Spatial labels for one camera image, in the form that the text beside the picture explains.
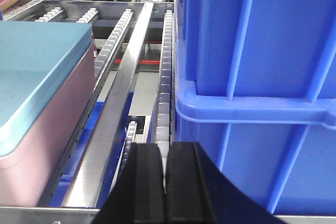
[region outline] pink box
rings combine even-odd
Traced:
[[[93,44],[9,154],[0,156],[0,205],[36,206],[95,86]]]

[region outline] blue plastic crate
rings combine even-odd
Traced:
[[[200,142],[270,212],[335,215],[336,0],[183,0],[175,13],[177,140]]]

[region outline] aluminum rail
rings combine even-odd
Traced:
[[[69,141],[68,144],[65,148],[65,150],[63,151],[63,154],[59,160],[59,162],[57,163],[57,166],[48,182],[48,184],[46,185],[46,188],[39,200],[38,206],[42,207],[45,206],[46,203],[49,201],[51,194],[53,193],[54,189],[56,188],[59,179],[61,177],[61,172],[64,168],[64,166],[67,164],[68,160],[70,159],[71,153],[74,150],[76,144],[78,143],[78,140],[82,134],[82,130],[87,122],[88,116],[90,115],[92,108],[94,106],[94,104],[97,101],[97,98],[100,94],[100,91],[102,89],[102,87],[105,84],[105,81],[110,73],[110,69],[113,65],[113,62],[118,54],[118,51],[120,50],[123,41],[125,40],[125,37],[128,33],[128,30],[131,26],[131,17],[132,14],[130,15],[130,18],[127,20],[127,22],[125,23],[125,26],[123,28],[123,30],[120,33],[120,36],[118,36],[118,39],[115,43],[115,45],[113,47],[110,48],[109,50],[109,54],[107,55],[108,58],[104,64],[104,66],[102,67],[99,75],[97,76],[96,79],[96,84],[94,87],[94,90],[92,92],[92,96],[90,98],[90,100],[88,101],[86,107],[83,110],[82,116],[80,117]]]
[[[0,207],[1,224],[89,224],[99,209]],[[277,216],[289,224],[335,224],[336,217]]]
[[[64,207],[95,207],[97,204],[152,9],[153,3],[145,3],[142,8],[81,164],[63,200]]]

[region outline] storage box lid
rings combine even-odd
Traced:
[[[90,24],[0,22],[0,31],[3,156],[17,146],[89,47],[92,29]]]

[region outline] black plastic part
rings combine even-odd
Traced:
[[[168,223],[203,223],[197,170],[193,143],[173,143],[166,171]]]
[[[163,170],[156,144],[139,144],[134,223],[165,223]]]
[[[220,173],[198,143],[173,143],[168,155],[167,172],[169,223],[285,223],[236,188]],[[186,206],[186,201],[190,200],[194,201],[194,205]],[[202,222],[199,221],[200,212],[195,211],[200,208]]]
[[[161,156],[155,144],[131,144],[116,185],[92,224],[164,223]]]

